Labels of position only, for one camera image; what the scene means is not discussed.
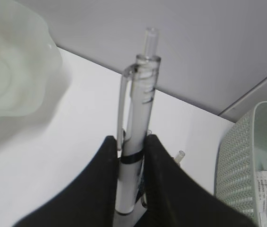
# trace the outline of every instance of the pen clip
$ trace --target pen clip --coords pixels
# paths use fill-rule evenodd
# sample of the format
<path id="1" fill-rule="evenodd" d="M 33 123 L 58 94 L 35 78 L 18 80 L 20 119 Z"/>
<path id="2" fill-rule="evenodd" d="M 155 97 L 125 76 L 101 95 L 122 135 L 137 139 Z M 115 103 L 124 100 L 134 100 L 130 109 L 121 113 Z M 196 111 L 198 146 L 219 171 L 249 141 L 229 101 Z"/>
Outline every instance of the pen clip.
<path id="1" fill-rule="evenodd" d="M 125 95 L 127 90 L 127 84 L 129 80 L 132 80 L 134 73 L 137 70 L 137 64 L 132 64 L 127 67 L 121 77 L 120 87 L 120 99 L 119 99 L 119 110 L 118 110 L 118 126 L 117 126 L 117 148 L 122 150 L 123 145 L 123 119 L 124 119 L 124 106 L 125 106 Z"/>

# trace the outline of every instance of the clear plastic pen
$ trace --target clear plastic pen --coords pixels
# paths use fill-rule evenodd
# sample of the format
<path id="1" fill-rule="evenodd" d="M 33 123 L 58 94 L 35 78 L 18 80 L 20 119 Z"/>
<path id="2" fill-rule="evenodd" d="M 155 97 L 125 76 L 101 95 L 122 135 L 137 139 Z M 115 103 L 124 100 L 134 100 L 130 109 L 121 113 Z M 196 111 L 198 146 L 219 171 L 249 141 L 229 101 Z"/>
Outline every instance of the clear plastic pen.
<path id="1" fill-rule="evenodd" d="M 143 161 L 143 142 L 150 121 L 155 87 L 161 58 L 156 56 L 158 30 L 146 30 L 144 54 L 136 57 L 136 63 L 125 69 L 121 79 L 117 142 L 122 150 L 117 195 L 116 211 L 121 215 L 130 214 L 135 205 Z M 124 141 L 122 141 L 123 114 L 127 82 L 132 80 L 130 90 L 130 109 Z"/>

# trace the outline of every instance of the pen barrel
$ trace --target pen barrel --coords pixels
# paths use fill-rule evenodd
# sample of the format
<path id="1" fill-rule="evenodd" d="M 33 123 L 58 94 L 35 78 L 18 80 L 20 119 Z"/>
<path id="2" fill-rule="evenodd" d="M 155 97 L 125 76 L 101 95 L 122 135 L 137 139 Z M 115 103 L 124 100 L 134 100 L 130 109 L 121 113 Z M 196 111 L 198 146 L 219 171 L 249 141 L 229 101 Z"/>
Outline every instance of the pen barrel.
<path id="1" fill-rule="evenodd" d="M 161 58 L 138 55 L 132 77 L 131 103 L 122 147 L 115 209 L 130 214 L 135 205 L 147 134 Z"/>

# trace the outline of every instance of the plastic tip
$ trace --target plastic tip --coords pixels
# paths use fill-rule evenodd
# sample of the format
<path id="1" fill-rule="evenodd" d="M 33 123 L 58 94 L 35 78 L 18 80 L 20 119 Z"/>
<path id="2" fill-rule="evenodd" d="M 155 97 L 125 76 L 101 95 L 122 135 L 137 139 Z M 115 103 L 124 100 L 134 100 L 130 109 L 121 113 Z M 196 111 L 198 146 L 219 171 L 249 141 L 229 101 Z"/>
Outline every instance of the plastic tip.
<path id="1" fill-rule="evenodd" d="M 185 157 L 185 155 L 186 155 L 185 152 L 180 150 L 177 156 L 174 158 L 175 162 L 179 164 L 182 161 L 182 159 Z"/>
<path id="2" fill-rule="evenodd" d="M 144 56 L 146 58 L 151 58 L 155 56 L 157 43 L 159 37 L 159 30 L 154 27 L 148 27 L 146 29 L 146 41 L 145 41 L 145 49 Z"/>

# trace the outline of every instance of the wavy glass dish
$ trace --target wavy glass dish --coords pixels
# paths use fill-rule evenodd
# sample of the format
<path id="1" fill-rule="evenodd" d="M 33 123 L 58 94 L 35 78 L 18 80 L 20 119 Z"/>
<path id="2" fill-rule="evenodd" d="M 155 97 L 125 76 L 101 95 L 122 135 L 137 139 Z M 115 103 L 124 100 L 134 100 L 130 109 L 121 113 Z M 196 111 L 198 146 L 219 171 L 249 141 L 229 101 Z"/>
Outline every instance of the wavy glass dish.
<path id="1" fill-rule="evenodd" d="M 17 2 L 0 0 L 0 116 L 37 110 L 61 63 L 46 22 Z"/>

